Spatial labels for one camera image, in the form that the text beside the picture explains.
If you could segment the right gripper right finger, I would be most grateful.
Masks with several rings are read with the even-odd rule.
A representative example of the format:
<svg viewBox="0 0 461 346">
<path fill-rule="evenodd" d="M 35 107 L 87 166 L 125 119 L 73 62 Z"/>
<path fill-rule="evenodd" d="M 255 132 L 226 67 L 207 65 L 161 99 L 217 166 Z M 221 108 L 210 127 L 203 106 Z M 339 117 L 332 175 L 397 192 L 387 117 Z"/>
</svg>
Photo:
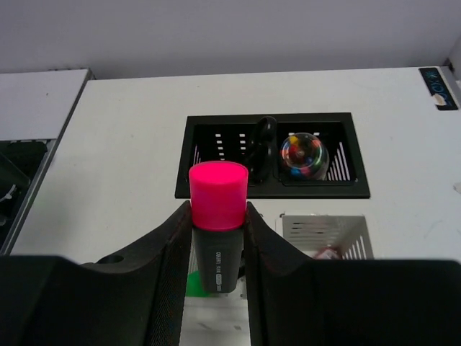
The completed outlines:
<svg viewBox="0 0 461 346">
<path fill-rule="evenodd" d="M 243 229 L 253 345 L 458 345 L 460 264 L 312 259 L 253 205 Z"/>
</svg>

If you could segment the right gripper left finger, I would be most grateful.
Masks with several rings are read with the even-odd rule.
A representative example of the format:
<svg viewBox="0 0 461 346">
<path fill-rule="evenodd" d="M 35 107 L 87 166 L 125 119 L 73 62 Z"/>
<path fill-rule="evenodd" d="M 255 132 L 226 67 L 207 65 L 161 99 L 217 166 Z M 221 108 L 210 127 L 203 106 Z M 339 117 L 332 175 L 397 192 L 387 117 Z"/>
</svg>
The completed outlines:
<svg viewBox="0 0 461 346">
<path fill-rule="evenodd" d="M 159 227 L 95 263 L 1 258 L 3 345 L 178 345 L 192 217 L 182 203 Z"/>
</svg>

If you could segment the black green-capped marker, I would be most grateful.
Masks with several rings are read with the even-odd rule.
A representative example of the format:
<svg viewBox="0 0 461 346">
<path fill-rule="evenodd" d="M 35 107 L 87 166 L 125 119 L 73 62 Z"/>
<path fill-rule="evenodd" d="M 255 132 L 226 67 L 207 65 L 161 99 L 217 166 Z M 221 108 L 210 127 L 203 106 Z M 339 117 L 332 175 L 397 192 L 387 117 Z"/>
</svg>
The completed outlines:
<svg viewBox="0 0 461 346">
<path fill-rule="evenodd" d="M 191 272 L 187 276 L 186 297 L 207 298 L 210 294 L 202 287 L 198 271 Z"/>
</svg>

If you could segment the pink eraser capsule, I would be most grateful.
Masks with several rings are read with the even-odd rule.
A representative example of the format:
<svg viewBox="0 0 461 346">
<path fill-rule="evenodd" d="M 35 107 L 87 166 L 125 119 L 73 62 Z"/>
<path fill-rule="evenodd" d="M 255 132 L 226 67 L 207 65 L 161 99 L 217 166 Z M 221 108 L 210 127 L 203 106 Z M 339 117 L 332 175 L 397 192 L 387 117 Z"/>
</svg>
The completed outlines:
<svg viewBox="0 0 461 346">
<path fill-rule="evenodd" d="M 341 253 L 336 247 L 324 247 L 314 254 L 313 259 L 339 260 L 341 259 Z"/>
</svg>

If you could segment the pink capped black highlighter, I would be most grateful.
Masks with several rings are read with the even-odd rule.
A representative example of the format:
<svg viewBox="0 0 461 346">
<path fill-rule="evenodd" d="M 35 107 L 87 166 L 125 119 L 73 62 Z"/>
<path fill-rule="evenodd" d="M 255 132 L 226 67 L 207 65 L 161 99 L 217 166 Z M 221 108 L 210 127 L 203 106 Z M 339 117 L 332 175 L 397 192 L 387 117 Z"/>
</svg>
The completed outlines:
<svg viewBox="0 0 461 346">
<path fill-rule="evenodd" d="M 248 178 L 248 169 L 232 161 L 206 161 L 189 170 L 195 254 L 208 293 L 236 288 Z"/>
</svg>

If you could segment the black handled scissors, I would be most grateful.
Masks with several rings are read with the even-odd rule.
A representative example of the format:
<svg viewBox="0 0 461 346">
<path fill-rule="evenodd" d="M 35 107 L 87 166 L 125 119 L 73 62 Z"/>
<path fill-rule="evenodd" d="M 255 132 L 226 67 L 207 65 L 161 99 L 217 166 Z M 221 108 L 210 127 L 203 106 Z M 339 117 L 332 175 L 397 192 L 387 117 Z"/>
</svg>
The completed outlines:
<svg viewBox="0 0 461 346">
<path fill-rule="evenodd" d="M 276 156 L 277 121 L 272 116 L 263 117 L 254 127 L 248 139 L 243 165 L 249 171 L 249 179 L 261 184 L 271 173 Z"/>
</svg>

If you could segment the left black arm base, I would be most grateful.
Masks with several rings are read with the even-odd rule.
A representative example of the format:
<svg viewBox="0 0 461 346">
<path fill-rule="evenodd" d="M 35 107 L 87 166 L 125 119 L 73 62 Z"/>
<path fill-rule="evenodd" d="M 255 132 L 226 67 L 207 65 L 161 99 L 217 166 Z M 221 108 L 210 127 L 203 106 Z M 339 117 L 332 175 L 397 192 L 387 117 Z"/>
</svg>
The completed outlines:
<svg viewBox="0 0 461 346">
<path fill-rule="evenodd" d="M 47 141 L 1 141 L 1 246 L 47 152 Z"/>
</svg>

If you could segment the white pen holder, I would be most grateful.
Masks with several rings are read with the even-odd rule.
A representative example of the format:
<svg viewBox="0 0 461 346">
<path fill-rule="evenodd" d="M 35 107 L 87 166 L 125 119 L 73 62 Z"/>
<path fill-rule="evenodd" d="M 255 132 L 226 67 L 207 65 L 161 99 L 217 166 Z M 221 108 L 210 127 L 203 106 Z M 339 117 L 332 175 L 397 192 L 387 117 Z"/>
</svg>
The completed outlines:
<svg viewBox="0 0 461 346">
<path fill-rule="evenodd" d="M 324 247 L 336 247 L 345 260 L 374 257 L 364 216 L 282 214 L 275 231 L 301 252 L 313 257 Z M 198 271 L 191 245 L 188 274 Z M 186 297 L 180 345 L 250 345 L 245 278 L 236 289 L 207 298 Z"/>
</svg>

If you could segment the black pen holder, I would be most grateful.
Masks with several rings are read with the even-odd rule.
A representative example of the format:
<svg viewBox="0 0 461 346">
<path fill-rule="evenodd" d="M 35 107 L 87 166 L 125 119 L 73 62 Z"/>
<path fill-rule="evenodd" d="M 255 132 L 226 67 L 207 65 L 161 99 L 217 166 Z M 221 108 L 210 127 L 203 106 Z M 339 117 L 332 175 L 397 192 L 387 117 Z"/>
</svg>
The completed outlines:
<svg viewBox="0 0 461 346">
<path fill-rule="evenodd" d="M 248 139 L 266 116 L 277 121 L 275 158 L 271 173 L 261 184 L 249 181 L 251 199 L 369 198 L 370 189 L 349 112 L 259 115 L 202 115 L 186 120 L 176 179 L 175 198 L 189 198 L 189 169 L 204 161 L 243 164 Z M 311 133 L 328 149 L 330 164 L 321 181 L 290 182 L 280 174 L 279 150 L 293 133 Z"/>
</svg>

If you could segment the left blue table label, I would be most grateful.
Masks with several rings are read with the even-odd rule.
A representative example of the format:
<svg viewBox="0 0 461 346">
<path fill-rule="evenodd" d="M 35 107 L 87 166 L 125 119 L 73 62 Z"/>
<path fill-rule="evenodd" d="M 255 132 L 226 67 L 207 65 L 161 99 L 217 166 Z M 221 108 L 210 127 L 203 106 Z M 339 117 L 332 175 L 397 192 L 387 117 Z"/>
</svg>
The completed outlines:
<svg viewBox="0 0 461 346">
<path fill-rule="evenodd" d="M 437 67 L 419 68 L 419 73 L 429 90 L 435 107 L 439 111 L 452 111 L 459 109 Z"/>
</svg>

